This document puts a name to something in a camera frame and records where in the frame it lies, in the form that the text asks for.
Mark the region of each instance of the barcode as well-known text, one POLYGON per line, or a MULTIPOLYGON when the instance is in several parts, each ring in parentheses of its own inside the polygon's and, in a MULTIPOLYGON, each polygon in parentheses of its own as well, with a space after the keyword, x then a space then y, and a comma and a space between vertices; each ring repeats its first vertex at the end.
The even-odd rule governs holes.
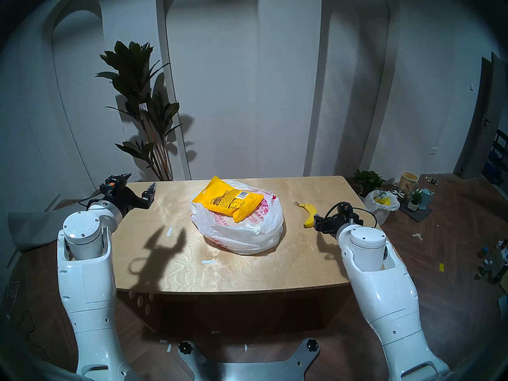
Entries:
POLYGON ((241 193, 239 193, 236 197, 237 198, 240 198, 240 199, 245 199, 245 197, 249 195, 248 192, 245 192, 245 191, 242 191, 241 193))

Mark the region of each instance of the flower pot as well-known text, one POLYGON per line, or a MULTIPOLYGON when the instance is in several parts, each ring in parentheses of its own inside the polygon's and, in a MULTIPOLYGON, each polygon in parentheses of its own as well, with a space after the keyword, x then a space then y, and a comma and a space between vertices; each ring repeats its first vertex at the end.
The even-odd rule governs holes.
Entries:
POLYGON ((407 208, 411 211, 416 211, 416 209, 418 209, 418 206, 420 206, 420 204, 419 203, 414 204, 413 201, 409 201, 407 203, 407 208))
POLYGON ((399 180, 399 188, 401 188, 407 196, 418 182, 418 176, 411 172, 402 172, 399 180))

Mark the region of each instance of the banana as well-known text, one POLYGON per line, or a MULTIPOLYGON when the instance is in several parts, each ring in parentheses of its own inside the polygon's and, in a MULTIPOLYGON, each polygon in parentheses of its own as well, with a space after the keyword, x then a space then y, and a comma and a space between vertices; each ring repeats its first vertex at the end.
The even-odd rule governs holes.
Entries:
POLYGON ((299 207, 303 207, 309 213, 309 218, 306 222, 303 223, 304 228, 312 228, 314 226, 314 216, 318 213, 316 208, 312 206, 310 203, 298 203, 295 202, 295 205, 299 207))

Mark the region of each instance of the plastic bag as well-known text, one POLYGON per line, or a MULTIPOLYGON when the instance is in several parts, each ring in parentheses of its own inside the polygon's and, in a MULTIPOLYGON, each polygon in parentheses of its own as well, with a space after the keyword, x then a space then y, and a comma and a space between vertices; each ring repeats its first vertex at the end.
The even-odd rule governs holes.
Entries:
POLYGON ((379 225, 382 225, 385 222, 391 211, 398 210, 400 207, 397 196, 392 194, 390 191, 374 190, 369 192, 365 200, 362 199, 362 201, 367 210, 371 211, 376 216, 377 223, 379 225), (374 200, 374 198, 377 198, 381 192, 385 193, 385 197, 390 198, 390 202, 392 203, 390 206, 381 205, 374 200))
POLYGON ((235 222, 243 221, 263 200, 260 193, 237 190, 214 176, 208 185, 192 201, 203 204, 205 209, 233 216, 235 222))
POLYGON ((191 202, 190 219, 199 232, 215 244, 241 255, 256 254, 276 245, 282 235, 284 221, 279 198, 273 192, 234 180, 224 181, 238 190, 259 193, 263 195, 263 200, 251 215, 238 223, 232 217, 205 209, 201 203, 191 202))

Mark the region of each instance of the wooden table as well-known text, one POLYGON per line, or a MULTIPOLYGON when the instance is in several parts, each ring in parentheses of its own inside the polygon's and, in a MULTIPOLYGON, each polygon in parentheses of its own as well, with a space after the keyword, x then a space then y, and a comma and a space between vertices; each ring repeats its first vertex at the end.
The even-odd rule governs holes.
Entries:
MULTIPOLYGON (((130 293, 130 299, 135 300, 139 293, 153 298, 158 293, 266 293, 349 284, 337 241, 313 228, 303 228, 308 214, 294 204, 311 203, 322 216, 340 201, 364 207, 342 176, 238 181, 272 191, 280 198, 284 225, 278 245, 250 256, 215 245, 199 233, 190 218, 191 199, 209 181, 158 182, 150 209, 129 212, 113 234, 119 296, 126 298, 130 293), (215 263, 202 263, 208 260, 215 263)), ((148 186, 128 184, 138 196, 148 186)), ((365 226, 373 226, 370 214, 357 212, 365 226)), ((137 312, 143 310, 147 297, 142 296, 137 312)))

